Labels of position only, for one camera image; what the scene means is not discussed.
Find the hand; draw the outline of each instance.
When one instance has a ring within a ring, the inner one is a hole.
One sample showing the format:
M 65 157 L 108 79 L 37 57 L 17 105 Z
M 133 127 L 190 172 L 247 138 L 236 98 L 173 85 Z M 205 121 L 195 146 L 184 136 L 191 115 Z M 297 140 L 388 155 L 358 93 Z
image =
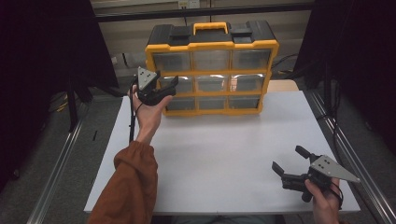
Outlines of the hand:
M 134 97 L 134 111 L 138 108 L 136 116 L 139 123 L 139 134 L 136 137 L 136 141 L 150 144 L 152 137 L 160 126 L 163 109 L 172 100 L 172 96 L 166 96 L 157 105 L 149 106 L 142 105 L 142 102 L 135 95 L 136 91 L 137 87 L 133 86 L 132 92 L 134 94 L 132 94 L 132 97 Z
M 339 186 L 340 180 L 332 178 L 332 182 Z M 312 183 L 309 179 L 305 180 L 306 188 L 314 196 L 314 220 L 316 224 L 334 224 L 338 223 L 338 206 L 339 202 L 335 195 L 329 191 L 321 192 L 317 185 Z M 330 188 L 337 194 L 339 190 L 335 185 Z

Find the plastic drawer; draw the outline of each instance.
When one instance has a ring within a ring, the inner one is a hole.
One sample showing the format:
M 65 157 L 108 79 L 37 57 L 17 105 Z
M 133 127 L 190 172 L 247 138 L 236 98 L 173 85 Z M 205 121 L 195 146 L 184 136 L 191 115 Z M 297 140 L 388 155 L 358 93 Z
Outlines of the plastic drawer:
M 195 82 L 197 91 L 227 91 L 228 76 L 198 76 Z
M 260 95 L 230 96 L 229 107 L 231 109 L 257 108 L 259 101 Z
M 265 75 L 233 75 L 230 91 L 261 91 Z
M 224 109 L 227 98 L 225 96 L 203 96 L 198 97 L 198 107 L 205 109 Z
M 152 56 L 157 70 L 164 72 L 191 70 L 191 56 L 189 52 L 153 53 Z
M 229 69 L 229 50 L 196 50 L 192 53 L 195 70 L 226 70 Z
M 166 110 L 194 110 L 194 97 L 174 97 L 166 107 Z
M 160 77 L 161 87 L 169 85 L 173 78 L 174 77 Z M 178 77 L 176 92 L 192 92 L 192 77 Z
M 235 49 L 233 50 L 232 69 L 265 68 L 270 54 L 270 49 Z

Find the black curtain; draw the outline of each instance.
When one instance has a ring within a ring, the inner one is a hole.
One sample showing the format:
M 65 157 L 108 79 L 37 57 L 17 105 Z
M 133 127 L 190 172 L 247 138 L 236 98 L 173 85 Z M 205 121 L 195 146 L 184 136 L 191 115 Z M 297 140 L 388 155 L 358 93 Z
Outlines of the black curtain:
M 0 0 L 0 189 L 32 149 L 50 97 L 72 80 L 90 101 L 92 80 L 118 87 L 89 0 Z

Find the white tabletop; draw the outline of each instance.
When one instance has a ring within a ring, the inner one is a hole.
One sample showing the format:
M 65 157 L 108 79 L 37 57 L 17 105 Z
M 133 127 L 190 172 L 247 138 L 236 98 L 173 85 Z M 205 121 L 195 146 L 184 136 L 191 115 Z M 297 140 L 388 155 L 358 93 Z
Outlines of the white tabletop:
M 269 92 L 263 103 L 258 115 L 163 117 L 152 141 L 159 164 L 155 214 L 312 211 L 312 204 L 302 201 L 301 192 L 282 189 L 272 162 L 287 174 L 301 175 L 307 172 L 309 161 L 295 147 L 333 158 L 329 145 L 301 91 Z M 128 145 L 130 113 L 125 97 L 86 212 L 91 212 L 114 173 L 114 156 Z M 345 196 L 342 211 L 360 211 L 345 181 L 341 181 L 341 189 Z

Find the brown sleeve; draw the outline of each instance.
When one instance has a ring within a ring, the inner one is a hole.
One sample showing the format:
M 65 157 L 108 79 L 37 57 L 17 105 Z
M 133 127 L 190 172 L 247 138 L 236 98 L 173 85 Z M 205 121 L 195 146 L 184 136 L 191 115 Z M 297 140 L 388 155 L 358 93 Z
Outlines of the brown sleeve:
M 111 176 L 88 223 L 150 223 L 157 198 L 158 164 L 154 148 L 139 142 L 114 158 Z

